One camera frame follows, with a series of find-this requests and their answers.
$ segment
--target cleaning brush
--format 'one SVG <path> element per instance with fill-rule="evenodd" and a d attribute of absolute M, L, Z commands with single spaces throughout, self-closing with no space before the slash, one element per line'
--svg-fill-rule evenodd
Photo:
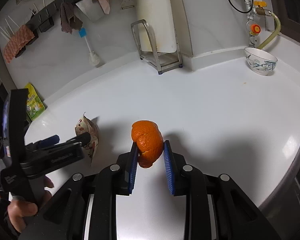
<path fill-rule="evenodd" d="M 91 50 L 90 44 L 87 40 L 87 33 L 86 33 L 86 29 L 85 28 L 81 28 L 81 30 L 79 30 L 79 34 L 80 37 L 84 37 L 84 39 L 86 40 L 88 49 L 90 51 L 90 56 L 89 56 L 89 62 L 92 66 L 97 66 L 100 63 L 100 58 L 98 57 L 97 54 L 95 54 L 95 52 L 93 50 Z"/>

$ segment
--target yellow gas hose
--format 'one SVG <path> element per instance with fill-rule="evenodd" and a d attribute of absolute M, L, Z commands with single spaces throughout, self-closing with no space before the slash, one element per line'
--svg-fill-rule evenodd
<path fill-rule="evenodd" d="M 281 22 L 280 22 L 279 18 L 277 17 L 277 15 L 275 15 L 273 12 L 271 12 L 271 16 L 274 18 L 275 22 L 277 23 L 277 27 L 274 30 L 274 32 L 271 33 L 271 35 L 268 38 L 266 38 L 266 40 L 257 47 L 257 49 L 263 49 L 266 45 L 269 44 L 270 41 L 272 41 L 275 38 L 275 36 L 277 36 L 279 34 L 279 32 L 281 30 Z"/>

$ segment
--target brown towel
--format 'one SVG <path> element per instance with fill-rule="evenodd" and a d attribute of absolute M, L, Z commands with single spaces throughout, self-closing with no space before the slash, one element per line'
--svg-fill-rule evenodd
<path fill-rule="evenodd" d="M 60 5 L 61 31 L 72 34 L 72 29 L 80 30 L 82 21 L 74 15 L 73 5 L 63 2 Z"/>
<path fill-rule="evenodd" d="M 6 62 L 10 63 L 13 57 L 33 38 L 32 31 L 26 25 L 22 25 L 3 49 Z"/>

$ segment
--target orange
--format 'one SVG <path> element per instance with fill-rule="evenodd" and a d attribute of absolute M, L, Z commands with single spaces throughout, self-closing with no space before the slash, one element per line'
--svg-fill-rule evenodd
<path fill-rule="evenodd" d="M 141 152 L 138 157 L 140 167 L 151 167 L 163 151 L 163 139 L 158 126 L 146 120 L 135 122 L 131 137 Z"/>

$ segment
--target human hand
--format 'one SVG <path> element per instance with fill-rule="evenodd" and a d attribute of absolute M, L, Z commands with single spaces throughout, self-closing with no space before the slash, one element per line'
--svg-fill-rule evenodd
<path fill-rule="evenodd" d="M 46 176 L 44 178 L 44 186 L 48 188 L 53 188 L 53 182 Z M 42 208 L 52 197 L 51 193 L 46 190 L 43 196 Z M 13 227 L 21 233 L 23 229 L 26 228 L 26 223 L 24 217 L 34 216 L 38 212 L 38 207 L 36 204 L 22 201 L 22 200 L 12 200 L 8 206 L 8 216 Z"/>

